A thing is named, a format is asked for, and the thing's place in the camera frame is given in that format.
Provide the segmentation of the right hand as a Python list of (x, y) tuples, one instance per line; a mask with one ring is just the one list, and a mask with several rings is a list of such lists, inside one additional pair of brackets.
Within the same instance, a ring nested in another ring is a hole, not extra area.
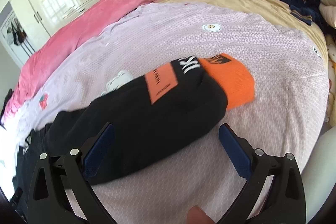
[(186, 224), (215, 224), (215, 222), (198, 206), (193, 206), (187, 213)]

